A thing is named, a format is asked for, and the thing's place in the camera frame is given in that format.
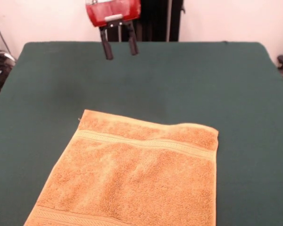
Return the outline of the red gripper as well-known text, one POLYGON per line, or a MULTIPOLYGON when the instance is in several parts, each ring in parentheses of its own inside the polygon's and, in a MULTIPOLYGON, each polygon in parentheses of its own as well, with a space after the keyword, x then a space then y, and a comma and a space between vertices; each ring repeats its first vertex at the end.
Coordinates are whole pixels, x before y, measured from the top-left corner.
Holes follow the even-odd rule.
POLYGON ((87 15, 94 27, 99 27, 101 43, 107 60, 113 59, 112 49, 106 37, 107 23, 116 20, 128 21, 128 43, 133 56, 139 53, 133 22, 141 14, 140 0, 86 0, 87 15))

